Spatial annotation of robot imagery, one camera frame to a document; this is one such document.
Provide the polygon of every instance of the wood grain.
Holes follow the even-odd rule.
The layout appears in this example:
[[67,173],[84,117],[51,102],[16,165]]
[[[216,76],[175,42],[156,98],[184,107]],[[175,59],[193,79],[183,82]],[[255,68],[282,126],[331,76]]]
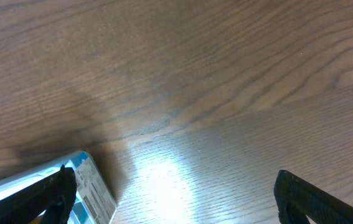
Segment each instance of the wood grain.
[[132,175],[116,223],[278,223],[280,169],[353,206],[353,86],[132,147],[119,158]]

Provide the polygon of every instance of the wooden table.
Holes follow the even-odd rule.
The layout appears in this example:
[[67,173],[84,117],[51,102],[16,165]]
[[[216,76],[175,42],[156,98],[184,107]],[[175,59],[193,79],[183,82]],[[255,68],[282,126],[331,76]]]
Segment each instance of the wooden table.
[[0,179],[79,149],[115,223],[277,223],[279,169],[353,205],[353,1],[0,0]]

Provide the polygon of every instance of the printed label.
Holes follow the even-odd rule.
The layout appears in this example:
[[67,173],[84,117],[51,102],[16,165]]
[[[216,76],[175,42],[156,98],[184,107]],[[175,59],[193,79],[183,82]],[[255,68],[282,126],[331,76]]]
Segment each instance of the printed label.
[[102,177],[91,158],[87,158],[75,171],[77,192],[83,199],[97,224],[110,223],[116,203],[110,196]]

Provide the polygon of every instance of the black plastic part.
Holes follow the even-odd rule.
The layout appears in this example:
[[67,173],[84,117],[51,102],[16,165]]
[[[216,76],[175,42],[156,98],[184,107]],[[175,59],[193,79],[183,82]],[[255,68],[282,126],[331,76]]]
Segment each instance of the black plastic part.
[[353,224],[353,207],[305,180],[280,170],[273,190],[281,224]]
[[66,223],[76,200],[72,168],[60,171],[0,201],[0,223],[30,223],[44,210],[40,223]]

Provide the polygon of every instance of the table surface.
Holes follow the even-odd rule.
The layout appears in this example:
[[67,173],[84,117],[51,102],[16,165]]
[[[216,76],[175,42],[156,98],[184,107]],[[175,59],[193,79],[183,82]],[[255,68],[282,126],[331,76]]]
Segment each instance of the table surface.
[[115,223],[353,205],[353,1],[0,0],[0,179],[90,152]]

